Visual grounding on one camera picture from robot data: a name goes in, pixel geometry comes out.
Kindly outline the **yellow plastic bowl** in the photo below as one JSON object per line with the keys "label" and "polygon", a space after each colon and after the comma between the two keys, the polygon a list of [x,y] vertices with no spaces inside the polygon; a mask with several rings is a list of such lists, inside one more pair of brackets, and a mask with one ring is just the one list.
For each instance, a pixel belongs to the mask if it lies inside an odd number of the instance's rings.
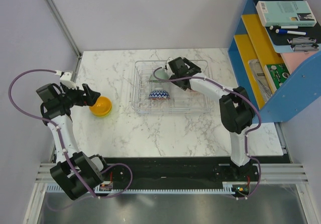
{"label": "yellow plastic bowl", "polygon": [[89,107],[91,113],[96,117],[104,117],[112,110],[112,102],[109,98],[100,96],[93,106]]}

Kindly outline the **green ceramic bowl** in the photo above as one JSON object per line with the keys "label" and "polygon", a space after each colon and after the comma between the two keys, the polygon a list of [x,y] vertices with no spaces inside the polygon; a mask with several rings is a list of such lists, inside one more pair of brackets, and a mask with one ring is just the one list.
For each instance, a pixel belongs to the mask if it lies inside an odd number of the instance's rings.
{"label": "green ceramic bowl", "polygon": [[167,73],[167,70],[160,67],[155,69],[150,78],[149,82],[150,83],[161,83],[161,82],[169,82],[170,76]]}

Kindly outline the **red patterned glass bowl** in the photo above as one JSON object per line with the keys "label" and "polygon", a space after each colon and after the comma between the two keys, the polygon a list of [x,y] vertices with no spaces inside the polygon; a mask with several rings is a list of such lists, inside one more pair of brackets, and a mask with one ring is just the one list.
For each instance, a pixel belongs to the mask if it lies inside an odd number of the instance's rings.
{"label": "red patterned glass bowl", "polygon": [[170,99],[170,94],[168,91],[163,89],[156,89],[149,93],[148,99],[150,100],[167,100]]}

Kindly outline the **red plastic bowl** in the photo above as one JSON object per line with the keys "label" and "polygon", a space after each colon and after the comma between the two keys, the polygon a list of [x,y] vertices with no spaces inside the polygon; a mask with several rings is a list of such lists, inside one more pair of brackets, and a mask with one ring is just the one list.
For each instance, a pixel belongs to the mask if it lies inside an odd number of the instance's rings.
{"label": "red plastic bowl", "polygon": [[194,91],[194,90],[190,90],[190,94],[199,94],[199,92]]}

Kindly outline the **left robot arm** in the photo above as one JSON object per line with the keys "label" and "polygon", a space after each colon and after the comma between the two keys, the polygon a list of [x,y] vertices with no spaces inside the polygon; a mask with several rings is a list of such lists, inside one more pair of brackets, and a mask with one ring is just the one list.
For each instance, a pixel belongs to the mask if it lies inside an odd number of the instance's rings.
{"label": "left robot arm", "polygon": [[94,188],[110,175],[110,168],[102,156],[88,157],[79,150],[73,133],[71,108],[93,106],[100,93],[87,84],[75,89],[60,83],[46,84],[36,91],[42,100],[43,123],[50,129],[57,151],[57,164],[50,174],[71,200],[85,193],[94,193]]}

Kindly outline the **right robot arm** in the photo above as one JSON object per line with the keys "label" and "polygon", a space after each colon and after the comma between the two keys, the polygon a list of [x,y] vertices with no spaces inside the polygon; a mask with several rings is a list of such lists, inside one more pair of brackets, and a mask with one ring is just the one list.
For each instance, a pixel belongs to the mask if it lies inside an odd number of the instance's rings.
{"label": "right robot arm", "polygon": [[208,78],[199,66],[178,57],[166,63],[172,71],[169,80],[183,90],[193,90],[219,103],[221,122],[230,134],[230,176],[242,180],[250,169],[247,135],[255,117],[254,106],[243,87],[230,88]]}

